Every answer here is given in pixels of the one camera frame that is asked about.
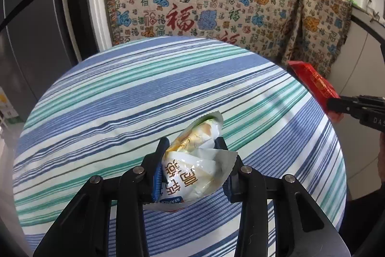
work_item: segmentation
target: red object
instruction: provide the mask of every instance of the red object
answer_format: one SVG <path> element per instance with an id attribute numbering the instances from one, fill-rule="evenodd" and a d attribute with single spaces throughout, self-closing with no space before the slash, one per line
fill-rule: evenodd
<path id="1" fill-rule="evenodd" d="M 327 101 L 329 98 L 340 98 L 332 85 L 323 78 L 310 63 L 303 61 L 289 61 L 290 67 L 309 89 L 317 100 L 324 113 L 332 122 L 339 122 L 343 118 L 343 113 L 336 113 L 328 110 Z"/>

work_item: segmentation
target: crumpled food package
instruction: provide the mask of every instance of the crumpled food package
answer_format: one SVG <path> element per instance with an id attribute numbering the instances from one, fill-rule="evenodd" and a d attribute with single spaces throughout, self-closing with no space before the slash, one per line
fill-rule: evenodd
<path id="1" fill-rule="evenodd" d="M 179 134 L 162 158 L 160 197 L 144 209 L 178 210 L 222 186 L 238 155 L 214 148 L 222 126 L 223 117 L 216 111 L 195 120 Z"/>

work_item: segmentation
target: patterned fabric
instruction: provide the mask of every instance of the patterned fabric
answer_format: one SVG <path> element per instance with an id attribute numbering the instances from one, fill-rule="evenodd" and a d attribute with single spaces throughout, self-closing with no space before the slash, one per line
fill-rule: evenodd
<path id="1" fill-rule="evenodd" d="M 188 35 L 235 44 L 280 65 L 306 60 L 326 77 L 350 25 L 345 0 L 107 0 L 114 44 Z"/>
<path id="2" fill-rule="evenodd" d="M 16 209 L 32 248 L 88 178 L 123 174 L 154 152 L 161 136 L 174 140 L 197 117 L 216 110 L 225 119 L 228 148 L 245 164 L 274 177 L 294 174 L 339 224 L 344 161 L 332 125 L 307 90 L 245 49 L 216 40 L 160 37 L 125 43 L 81 62 L 32 111 L 13 175 Z M 270 256 L 275 249 L 271 202 L 268 208 Z M 150 254 L 234 254 L 240 211 L 222 189 L 176 213 L 145 211 Z M 116 206 L 110 256 L 115 256 L 115 216 Z"/>

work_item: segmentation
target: table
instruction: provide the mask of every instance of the table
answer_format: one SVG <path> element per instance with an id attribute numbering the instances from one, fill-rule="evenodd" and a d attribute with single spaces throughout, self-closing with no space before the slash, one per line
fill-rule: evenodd
<path id="1" fill-rule="evenodd" d="M 33 249 L 94 174 L 139 165 L 158 139 L 173 140 L 197 117 L 219 110 L 223 136 L 262 174 L 294 174 L 338 227 L 345 166 L 336 134 L 314 98 L 280 67 L 217 40 L 160 37 L 122 44 L 67 72 L 39 100 L 19 140 L 15 205 Z M 222 190 L 176 213 L 145 211 L 150 254 L 233 254 L 240 204 Z M 116 206 L 110 255 L 115 255 Z M 269 256 L 275 251 L 269 203 Z"/>

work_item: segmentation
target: blue label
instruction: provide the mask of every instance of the blue label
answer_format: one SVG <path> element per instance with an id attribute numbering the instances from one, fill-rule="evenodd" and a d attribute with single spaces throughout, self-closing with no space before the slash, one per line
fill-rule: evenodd
<path id="1" fill-rule="evenodd" d="M 159 201 L 160 203 L 166 203 L 166 204 L 176 204 L 176 203 L 183 203 L 183 198 L 181 196 L 176 197 L 170 197 L 170 198 L 164 198 Z"/>

